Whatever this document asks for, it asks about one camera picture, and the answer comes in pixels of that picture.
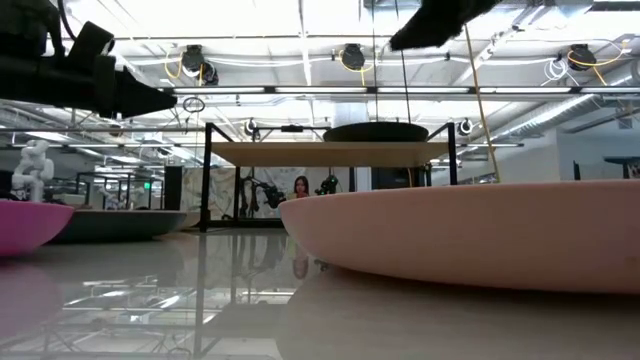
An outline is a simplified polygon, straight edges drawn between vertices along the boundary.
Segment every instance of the wooden tabletop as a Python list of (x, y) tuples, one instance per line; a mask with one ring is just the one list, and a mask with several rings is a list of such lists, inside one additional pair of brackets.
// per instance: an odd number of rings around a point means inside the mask
[(213, 143), (235, 166), (418, 167), (447, 153), (447, 143), (287, 142)]

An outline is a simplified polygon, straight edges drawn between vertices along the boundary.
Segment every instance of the metal table frame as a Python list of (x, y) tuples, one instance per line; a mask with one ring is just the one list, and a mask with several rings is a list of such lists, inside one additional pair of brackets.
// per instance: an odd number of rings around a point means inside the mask
[[(311, 128), (306, 127), (307, 129), (324, 129), (324, 128)], [(281, 128), (258, 128), (256, 127), (253, 130), (252, 141), (256, 141), (256, 133), (259, 130), (280, 130)], [(447, 134), (447, 143), (448, 143), (448, 156), (449, 156), (449, 178), (451, 185), (458, 185), (458, 164), (457, 164), (457, 154), (456, 154), (456, 129), (455, 124), (452, 122), (446, 123), (438, 130), (436, 130), (433, 134), (431, 134), (427, 141), (434, 139), (440, 133), (446, 130)], [(217, 132), (228, 142), (234, 142), (233, 139), (227, 135), (220, 127), (218, 127), (214, 123), (207, 123), (205, 126), (205, 148), (204, 148), (204, 167), (202, 173), (202, 198), (200, 202), (200, 232), (207, 232), (209, 229), (209, 225), (212, 224), (209, 215), (209, 185), (211, 182), (211, 147), (212, 147), (212, 136), (213, 132)], [(431, 167), (425, 164), (427, 170), (427, 186), (431, 185)], [(241, 168), (239, 166), (235, 167), (235, 189), (234, 189), (234, 198), (233, 198), (233, 219), (230, 221), (217, 221), (213, 222), (214, 224), (219, 225), (219, 227), (232, 227), (232, 228), (264, 228), (264, 227), (282, 227), (281, 221), (241, 221), (239, 219), (239, 201), (240, 201), (240, 181), (241, 181)]]
[[(91, 177), (91, 178), (95, 178), (95, 179), (104, 179), (104, 186), (106, 189), (107, 186), (107, 182), (108, 180), (118, 180), (118, 201), (120, 200), (120, 195), (122, 194), (122, 184), (124, 182), (127, 183), (127, 201), (126, 201), (126, 207), (129, 208), (129, 201), (130, 201), (130, 195), (131, 195), (131, 184), (132, 183), (140, 183), (140, 182), (144, 182), (144, 183), (150, 183), (151, 184), (151, 188), (149, 189), (149, 209), (151, 209), (151, 203), (153, 200), (153, 184), (156, 182), (159, 182), (161, 184), (161, 194), (160, 194), (160, 209), (164, 209), (164, 181), (163, 180), (158, 180), (158, 179), (154, 179), (152, 177), (141, 177), (141, 176), (136, 176), (135, 174), (132, 173), (128, 173), (128, 172), (112, 172), (112, 173), (108, 173), (108, 175), (127, 175), (127, 179), (114, 179), (108, 176), (105, 176), (104, 173), (96, 173), (96, 172), (80, 172), (78, 174), (76, 174), (76, 194), (80, 194), (80, 183), (82, 182), (81, 179), (83, 176), (86, 177)], [(91, 183), (90, 182), (86, 182), (87, 184), (87, 193), (85, 194), (85, 205), (88, 205), (90, 202), (90, 196), (91, 196)], [(104, 210), (106, 206), (106, 198), (102, 199), (102, 209)]]

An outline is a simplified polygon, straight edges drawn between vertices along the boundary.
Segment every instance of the person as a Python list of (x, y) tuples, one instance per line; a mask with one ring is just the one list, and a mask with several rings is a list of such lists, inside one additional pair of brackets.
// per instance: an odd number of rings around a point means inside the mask
[(309, 197), (309, 180), (306, 176), (298, 176), (294, 184), (293, 193), (296, 199)]

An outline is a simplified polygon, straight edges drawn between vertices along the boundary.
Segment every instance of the humanoid robot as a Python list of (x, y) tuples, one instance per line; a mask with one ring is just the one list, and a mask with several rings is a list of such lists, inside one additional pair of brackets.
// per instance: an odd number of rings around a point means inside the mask
[(13, 194), (20, 200), (26, 200), (29, 190), (29, 200), (37, 203), (43, 201), (44, 182), (53, 179), (54, 173), (53, 161), (45, 155), (48, 148), (49, 143), (44, 140), (30, 140), (20, 152), (22, 159), (11, 177)]
[[(109, 191), (107, 191), (104, 187), (100, 187), (98, 192), (105, 197), (105, 210), (124, 210), (127, 207), (126, 202), (126, 194), (121, 194), (120, 199)], [(138, 188), (134, 189), (130, 193), (129, 200), (129, 209), (135, 209), (135, 204), (137, 203), (137, 199), (144, 194), (144, 189)]]

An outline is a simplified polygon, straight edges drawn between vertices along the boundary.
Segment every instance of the ceiling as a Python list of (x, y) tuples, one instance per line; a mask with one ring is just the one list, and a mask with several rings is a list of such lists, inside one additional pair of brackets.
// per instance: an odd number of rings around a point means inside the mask
[[(397, 12), (389, 2), (378, 3), (375, 13), (370, 11), (371, 1), (363, 4), (361, 0), (67, 0), (66, 8), (74, 33), (79, 33), (87, 21), (112, 32), (117, 38), (112, 55), (116, 56), (118, 66), (128, 67), (140, 81), (155, 87), (198, 85), (197, 76), (191, 78), (183, 71), (175, 76), (179, 72), (180, 53), (186, 45), (195, 44), (203, 46), (205, 57), (217, 69), (220, 86), (404, 86), (405, 81), (408, 86), (473, 86), (468, 47), (462, 35), (439, 49), (392, 53), (386, 43), (416, 11), (417, 1), (400, 1)], [(559, 54), (566, 56), (571, 44), (588, 44), (599, 62), (618, 58), (599, 68), (606, 76), (628, 64), (640, 51), (640, 41), (635, 35), (640, 19), (638, 12), (584, 13), (583, 9), (567, 16), (571, 12), (566, 11), (566, 7), (525, 6), (526, 3), (506, 1), (469, 23), (481, 86), (594, 84), (598, 78), (593, 71), (565, 73), (561, 68), (554, 68), (551, 70), (560, 75), (554, 78), (549, 71), (553, 59)], [(512, 30), (514, 24), (519, 25), (520, 31)], [(71, 46), (72, 41), (66, 35), (63, 37), (65, 45)], [(367, 59), (365, 68), (369, 71), (350, 72), (341, 64), (340, 51), (347, 43), (361, 45)], [(200, 98), (206, 107), (199, 114), (185, 112), (181, 106), (184, 97), (181, 97), (175, 112), (124, 120), (101, 119), (82, 111), (76, 111), (74, 117), (71, 109), (37, 104), (18, 104), (21, 111), (16, 112), (12, 110), (15, 103), (5, 102), (0, 111), (6, 127), (59, 128), (80, 123), (85, 127), (120, 124), (194, 128), (214, 122), (239, 141), (250, 140), (244, 133), (249, 119), (254, 119), (259, 126), (330, 126), (341, 116), (337, 104), (344, 102), (365, 103), (365, 116), (379, 121), (408, 121), (410, 113), (412, 122), (432, 131), (447, 121), (468, 118), (478, 123), (480, 120), (474, 98), (413, 98), (409, 111), (403, 97), (383, 95), (377, 99), (277, 94)], [(489, 98), (483, 107), (489, 127), (497, 129), (544, 103), (528, 96)], [(69, 137), (71, 143), (136, 144), (149, 138), (167, 143), (201, 144), (204, 141), (204, 135), (197, 131)], [(4, 141), (19, 142), (20, 139)], [(264, 141), (315, 140), (318, 140), (317, 134), (311, 132), (273, 132)], [(214, 136), (214, 141), (224, 140)], [(166, 161), (152, 149), (136, 150), (128, 151), (126, 156), (146, 162)], [(101, 162), (101, 154), (116, 153), (123, 155), (119, 150), (105, 149), (93, 149), (83, 155)]]

